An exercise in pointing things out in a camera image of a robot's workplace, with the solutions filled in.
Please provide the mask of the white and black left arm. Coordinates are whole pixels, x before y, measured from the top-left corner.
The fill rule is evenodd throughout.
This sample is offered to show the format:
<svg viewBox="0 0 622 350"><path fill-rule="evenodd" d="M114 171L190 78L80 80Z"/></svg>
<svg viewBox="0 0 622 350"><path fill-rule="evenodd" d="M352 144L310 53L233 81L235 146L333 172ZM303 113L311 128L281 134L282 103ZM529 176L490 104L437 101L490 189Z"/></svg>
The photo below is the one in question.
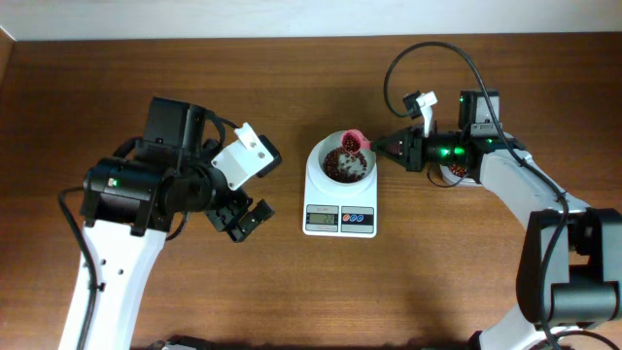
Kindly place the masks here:
<svg viewBox="0 0 622 350"><path fill-rule="evenodd" d="M202 213L235 243L273 216L242 186L281 164L277 148L248 123L234 129L199 105L152 99L142 136L99 160L86 173L79 225L59 206L81 250L80 267L59 346L128 349L142 296L165 242L180 235L175 215Z"/></svg>

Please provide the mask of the pink measuring scoop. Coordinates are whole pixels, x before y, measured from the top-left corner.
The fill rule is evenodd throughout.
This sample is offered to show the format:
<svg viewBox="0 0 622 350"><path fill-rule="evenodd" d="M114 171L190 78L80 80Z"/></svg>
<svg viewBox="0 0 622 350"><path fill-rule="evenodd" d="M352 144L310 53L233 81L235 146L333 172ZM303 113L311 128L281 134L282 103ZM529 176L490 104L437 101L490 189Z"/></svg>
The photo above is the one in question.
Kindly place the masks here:
<svg viewBox="0 0 622 350"><path fill-rule="evenodd" d="M349 129L341 135L341 147L351 155L370 149L370 141L358 129Z"/></svg>

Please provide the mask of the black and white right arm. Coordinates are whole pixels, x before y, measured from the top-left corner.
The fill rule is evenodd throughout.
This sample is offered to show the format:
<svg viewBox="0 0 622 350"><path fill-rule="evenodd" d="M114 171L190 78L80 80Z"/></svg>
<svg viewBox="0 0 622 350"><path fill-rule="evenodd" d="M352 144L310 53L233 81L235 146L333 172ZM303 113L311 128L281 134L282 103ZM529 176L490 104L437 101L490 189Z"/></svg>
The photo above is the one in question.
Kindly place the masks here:
<svg viewBox="0 0 622 350"><path fill-rule="evenodd" d="M371 144L408 171L426 164L460 165L495 194L526 230L516 278L516 305L474 333L471 349L556 349L571 335L592 336L621 317L621 215L567 194L506 135L496 92L464 90L459 129L432 128L432 93L404 97L408 117L423 124Z"/></svg>

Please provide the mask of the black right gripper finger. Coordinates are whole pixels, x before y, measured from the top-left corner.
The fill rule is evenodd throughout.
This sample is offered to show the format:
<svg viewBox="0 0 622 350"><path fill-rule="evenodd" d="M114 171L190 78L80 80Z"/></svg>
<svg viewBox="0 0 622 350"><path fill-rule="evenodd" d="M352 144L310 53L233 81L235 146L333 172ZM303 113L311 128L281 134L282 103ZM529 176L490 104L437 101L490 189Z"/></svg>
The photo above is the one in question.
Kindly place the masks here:
<svg viewBox="0 0 622 350"><path fill-rule="evenodd" d="M402 141L374 141L371 143L371 150L377 156L387 158L403 168L408 165L407 152Z"/></svg>
<svg viewBox="0 0 622 350"><path fill-rule="evenodd" d="M382 146L397 143L408 143L411 139L413 131L410 128L404 128L399 131L384 135L371 142L372 146Z"/></svg>

